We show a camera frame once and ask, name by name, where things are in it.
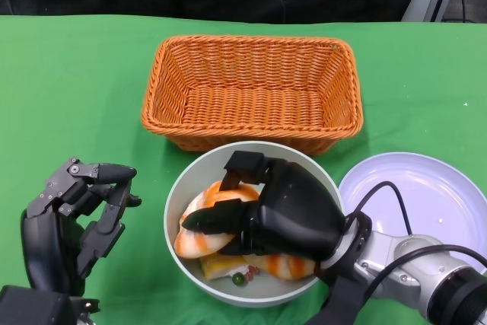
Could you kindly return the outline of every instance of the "robotic hand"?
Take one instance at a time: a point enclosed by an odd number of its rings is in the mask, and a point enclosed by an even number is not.
[[[0,323],[82,325],[92,323],[98,300],[81,298],[95,263],[106,257],[125,229],[126,207],[142,201],[130,194],[137,171],[115,164],[65,162],[21,217],[24,262],[32,289],[5,286],[0,292]],[[98,221],[86,228],[76,219],[103,201]]]
[[[344,217],[326,187],[302,166],[263,154],[236,151],[225,166],[220,190],[240,181],[265,186],[257,202],[232,199],[189,215],[183,227],[205,234],[236,234],[220,253],[289,253],[316,262],[315,275],[329,286],[321,311],[307,323],[353,324],[373,295],[418,309],[438,325],[487,324],[487,279],[452,257],[457,251],[487,266],[479,254],[413,235],[399,190],[378,184]],[[361,212],[381,187],[396,192],[410,235],[391,237],[372,231]]]

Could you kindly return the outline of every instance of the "white bowl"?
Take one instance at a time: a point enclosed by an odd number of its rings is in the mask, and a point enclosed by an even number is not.
[[[219,300],[243,307],[269,307],[290,301],[303,294],[318,282],[314,276],[296,282],[281,281],[261,272],[244,287],[237,287],[230,277],[207,281],[203,276],[198,260],[179,258],[173,249],[173,243],[179,231],[179,220],[189,203],[205,188],[224,177],[224,166],[236,150],[262,152],[270,158],[283,158],[294,161],[310,171],[339,202],[343,204],[338,188],[320,165],[308,156],[283,145],[271,142],[236,142],[216,148],[196,159],[177,178],[166,201],[164,210],[164,235],[167,247],[177,265],[204,291]]]

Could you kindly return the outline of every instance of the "red bead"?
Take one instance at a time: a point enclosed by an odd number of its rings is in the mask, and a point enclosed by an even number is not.
[[[259,268],[257,268],[256,266],[249,266],[249,271],[252,274],[259,274]]]

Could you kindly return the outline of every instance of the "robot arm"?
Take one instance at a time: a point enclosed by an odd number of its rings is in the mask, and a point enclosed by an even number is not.
[[[425,235],[374,232],[359,210],[345,218],[324,186],[295,163],[236,151],[225,169],[221,190],[235,189],[240,181],[264,183],[259,200],[217,202],[189,215],[183,227],[236,234],[220,250],[227,255],[289,253],[315,260],[315,274],[329,286],[329,295],[308,324],[353,324],[372,295],[418,309],[435,324],[485,323],[487,279],[448,251],[487,265],[479,254]],[[397,188],[387,185],[400,198]]]

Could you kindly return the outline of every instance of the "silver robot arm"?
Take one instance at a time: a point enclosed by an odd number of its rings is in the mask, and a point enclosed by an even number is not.
[[[357,234],[354,222],[343,237],[335,255],[320,264],[321,269],[330,268],[347,252]],[[368,284],[394,260],[414,250],[442,244],[426,235],[393,237],[372,231],[365,248],[354,264],[355,271]],[[416,309],[432,323],[487,325],[487,282],[468,263],[450,255],[447,251],[430,253],[411,260],[394,269],[377,287],[374,298],[390,298]],[[469,297],[481,297],[471,304]],[[472,313],[479,313],[472,318]]]

